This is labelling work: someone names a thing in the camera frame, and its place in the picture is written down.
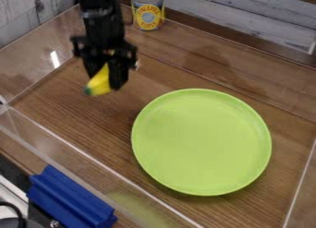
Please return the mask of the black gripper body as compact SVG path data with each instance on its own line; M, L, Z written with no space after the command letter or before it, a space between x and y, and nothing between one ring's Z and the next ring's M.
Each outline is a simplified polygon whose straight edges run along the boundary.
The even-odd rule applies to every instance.
M83 59L84 56L107 55L108 60L114 55L119 55L128 60L131 69L137 67L137 47L126 40L116 42L94 43L87 36L71 36L72 53L75 57Z

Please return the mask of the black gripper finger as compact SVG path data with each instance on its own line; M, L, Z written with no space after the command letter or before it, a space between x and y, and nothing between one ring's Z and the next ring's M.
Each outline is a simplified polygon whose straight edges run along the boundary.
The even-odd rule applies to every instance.
M110 57L107 65L110 87L112 90L119 90L128 80L128 60L119 55L114 55Z
M98 74L107 61L108 61L107 55L98 55L98 56L88 55L83 57L83 64L87 70L87 76L90 78L92 78Z

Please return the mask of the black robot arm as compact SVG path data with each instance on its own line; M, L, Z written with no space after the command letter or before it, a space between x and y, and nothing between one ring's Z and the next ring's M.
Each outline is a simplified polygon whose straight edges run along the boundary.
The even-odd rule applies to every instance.
M138 48L124 39L119 0L78 0L86 34L71 36L72 54L80 58L90 79L102 78L107 93L119 90L137 70Z

